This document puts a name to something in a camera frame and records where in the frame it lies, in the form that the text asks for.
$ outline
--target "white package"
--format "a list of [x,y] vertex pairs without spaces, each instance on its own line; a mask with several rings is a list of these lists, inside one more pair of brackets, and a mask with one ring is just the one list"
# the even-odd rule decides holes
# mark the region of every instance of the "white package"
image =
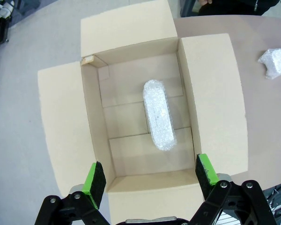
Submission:
[[143,97],[153,143],[160,150],[172,149],[177,141],[164,85],[157,80],[146,82]]
[[274,79],[281,75],[281,48],[267,50],[258,60],[267,68],[266,77]]

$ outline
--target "beige table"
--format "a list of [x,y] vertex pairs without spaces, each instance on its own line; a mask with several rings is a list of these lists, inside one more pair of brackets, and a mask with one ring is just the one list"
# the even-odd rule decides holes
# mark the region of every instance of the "beige table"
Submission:
[[248,179],[257,180],[263,189],[280,184],[281,76],[266,79],[266,68],[257,59],[265,50],[281,47],[281,19],[247,15],[198,16],[176,19],[175,25],[180,38],[230,34],[244,93],[249,145],[249,171],[232,178],[237,184]]

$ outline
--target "floor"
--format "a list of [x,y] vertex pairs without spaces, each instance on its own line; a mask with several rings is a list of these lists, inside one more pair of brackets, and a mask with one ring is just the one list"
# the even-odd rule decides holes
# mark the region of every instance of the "floor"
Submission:
[[[34,224],[44,197],[59,195],[42,128],[37,71],[81,59],[80,19],[138,2],[143,0],[59,0],[10,28],[9,43],[0,46],[0,225]],[[178,0],[169,3],[178,17]],[[281,2],[266,16],[281,17]],[[106,196],[101,212],[109,218]]]

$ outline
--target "bubble wrap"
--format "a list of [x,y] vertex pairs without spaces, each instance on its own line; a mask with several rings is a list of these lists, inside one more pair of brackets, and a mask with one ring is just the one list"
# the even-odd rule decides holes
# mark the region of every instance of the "bubble wrap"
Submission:
[[157,80],[146,82],[143,97],[155,146],[160,150],[172,149],[177,141],[164,85]]
[[258,60],[267,68],[266,77],[274,79],[281,75],[281,48],[267,50]]

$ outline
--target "cardboard box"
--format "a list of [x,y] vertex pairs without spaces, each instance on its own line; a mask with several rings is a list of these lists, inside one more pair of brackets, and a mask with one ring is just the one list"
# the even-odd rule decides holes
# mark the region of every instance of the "cardboard box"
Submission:
[[[93,162],[106,176],[111,222],[177,216],[203,202],[195,154],[218,173],[247,170],[244,99],[228,34],[177,37],[167,0],[118,8],[81,21],[82,62],[38,72],[41,114],[63,196]],[[163,81],[177,146],[158,150],[142,91]]]

